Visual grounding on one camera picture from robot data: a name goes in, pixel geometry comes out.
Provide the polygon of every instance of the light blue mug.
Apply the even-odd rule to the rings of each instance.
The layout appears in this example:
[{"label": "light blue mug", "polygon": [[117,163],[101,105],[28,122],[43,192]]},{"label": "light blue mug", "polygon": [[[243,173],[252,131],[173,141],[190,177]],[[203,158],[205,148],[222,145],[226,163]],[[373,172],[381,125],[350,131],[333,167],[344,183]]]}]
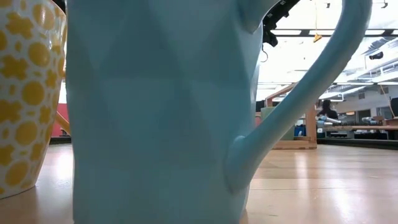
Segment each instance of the light blue mug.
[{"label": "light blue mug", "polygon": [[258,165],[344,69],[372,4],[343,1],[319,59],[253,130],[259,25],[277,2],[68,2],[75,224],[239,223]]}]

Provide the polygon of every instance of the ceiling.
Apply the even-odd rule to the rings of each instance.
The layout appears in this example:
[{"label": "ceiling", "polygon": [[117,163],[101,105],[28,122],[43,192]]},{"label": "ceiling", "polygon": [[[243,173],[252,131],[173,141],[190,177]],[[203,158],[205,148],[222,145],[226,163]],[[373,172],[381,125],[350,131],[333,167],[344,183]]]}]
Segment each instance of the ceiling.
[{"label": "ceiling", "polygon": [[[386,0],[387,7],[383,0],[373,2],[369,29],[398,30],[398,20],[395,19],[398,0]],[[289,17],[278,22],[277,29],[334,29],[340,12],[341,0],[301,0],[289,12]],[[260,55],[260,60],[265,62],[261,62],[257,100],[284,88],[283,83],[299,81],[320,55],[329,37],[316,43],[313,43],[313,37],[278,37],[278,41],[276,47],[264,44],[267,54]],[[370,54],[380,51],[384,52],[382,59],[369,59]],[[336,82],[381,82],[391,81],[394,77],[398,78],[398,38],[365,37]],[[331,86],[328,91],[333,92],[335,88],[341,91],[339,86]]]}]

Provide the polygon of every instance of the mug handle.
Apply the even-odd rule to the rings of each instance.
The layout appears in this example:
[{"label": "mug handle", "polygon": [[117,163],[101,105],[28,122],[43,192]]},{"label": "mug handle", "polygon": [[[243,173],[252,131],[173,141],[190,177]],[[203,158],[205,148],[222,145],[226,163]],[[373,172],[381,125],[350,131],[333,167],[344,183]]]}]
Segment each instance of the mug handle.
[{"label": "mug handle", "polygon": [[[250,9],[255,12],[250,17],[254,20],[244,24],[260,24],[268,7],[276,2],[242,1],[252,4]],[[254,7],[256,4],[263,6],[262,16],[259,16],[259,9]],[[235,139],[226,160],[226,180],[233,192],[245,189],[250,184],[266,154],[343,71],[365,35],[371,11],[372,0],[343,0],[343,10],[335,32],[315,63],[252,133]]]}]

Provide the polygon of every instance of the wooden floor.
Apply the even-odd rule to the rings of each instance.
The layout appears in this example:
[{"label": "wooden floor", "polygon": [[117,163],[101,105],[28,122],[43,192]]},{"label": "wooden floor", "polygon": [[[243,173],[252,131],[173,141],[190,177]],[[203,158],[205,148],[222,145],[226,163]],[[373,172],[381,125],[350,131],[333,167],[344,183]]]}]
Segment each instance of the wooden floor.
[{"label": "wooden floor", "polygon": [[[36,188],[0,200],[0,223],[70,224],[73,154],[52,146]],[[398,151],[320,146],[272,151],[243,224],[398,223]]]}]

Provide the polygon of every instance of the yellow polka dot mug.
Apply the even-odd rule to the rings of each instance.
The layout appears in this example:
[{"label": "yellow polka dot mug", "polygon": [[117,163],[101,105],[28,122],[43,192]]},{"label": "yellow polka dot mug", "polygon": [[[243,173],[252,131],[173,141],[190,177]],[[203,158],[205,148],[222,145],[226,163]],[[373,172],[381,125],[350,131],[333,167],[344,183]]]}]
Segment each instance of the yellow polka dot mug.
[{"label": "yellow polka dot mug", "polygon": [[65,74],[66,27],[51,0],[0,0],[0,198],[36,183]]}]

